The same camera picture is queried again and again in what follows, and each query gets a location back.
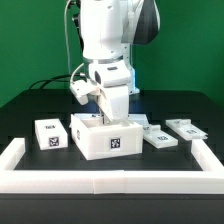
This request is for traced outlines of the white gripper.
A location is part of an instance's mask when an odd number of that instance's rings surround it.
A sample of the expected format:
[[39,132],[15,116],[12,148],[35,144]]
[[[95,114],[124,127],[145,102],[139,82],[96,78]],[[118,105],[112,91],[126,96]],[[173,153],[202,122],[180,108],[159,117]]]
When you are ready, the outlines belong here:
[[89,77],[99,88],[97,104],[110,120],[126,119],[131,75],[124,62],[91,63]]

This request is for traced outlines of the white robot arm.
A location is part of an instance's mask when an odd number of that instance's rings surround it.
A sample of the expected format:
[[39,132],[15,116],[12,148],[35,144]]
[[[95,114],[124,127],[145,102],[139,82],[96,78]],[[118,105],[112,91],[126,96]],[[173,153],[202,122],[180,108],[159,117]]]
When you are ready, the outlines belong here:
[[99,88],[97,104],[111,120],[128,116],[131,72],[124,44],[147,44],[160,29],[155,0],[81,0],[81,37],[88,78]]

